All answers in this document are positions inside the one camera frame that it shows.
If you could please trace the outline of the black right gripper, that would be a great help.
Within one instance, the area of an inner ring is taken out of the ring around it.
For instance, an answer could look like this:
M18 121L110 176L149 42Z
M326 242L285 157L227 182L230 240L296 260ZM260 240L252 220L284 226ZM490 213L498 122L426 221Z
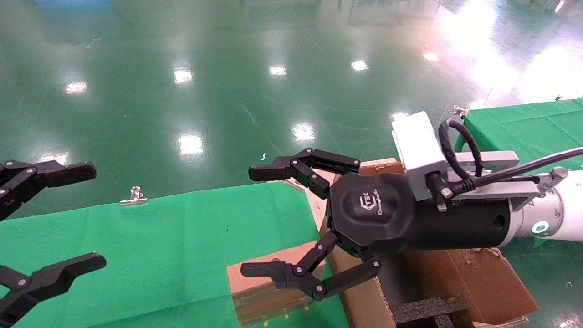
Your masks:
M510 228L506 199L454 200L445 212L433 200L417 201L403 174L360 176L360 160L320 149L278 156L271 164L252 165L252 181L294 178L320 199L329 198L329 229L297 263L242 263L245 277L268 277L276 289L298 289L315 301L335 296L374 278L381 268L368 259L325 280L313 271L337 245L352 256L408 251L498 247ZM314 170L342 177L330 187Z

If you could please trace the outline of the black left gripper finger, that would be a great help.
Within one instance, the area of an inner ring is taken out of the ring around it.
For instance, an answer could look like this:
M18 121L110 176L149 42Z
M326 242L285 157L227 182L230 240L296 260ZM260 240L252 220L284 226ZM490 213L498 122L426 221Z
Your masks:
M62 165L56 160L41 163L6 161L0 167L0 220L6 220L45 188L56 188L95 179L92 162Z
M76 278L106 266L98 253L87 253L55 263L27 276L8 266L0 267L0 283L8 292L0 300L0 325L14 326L39 303L65 294Z

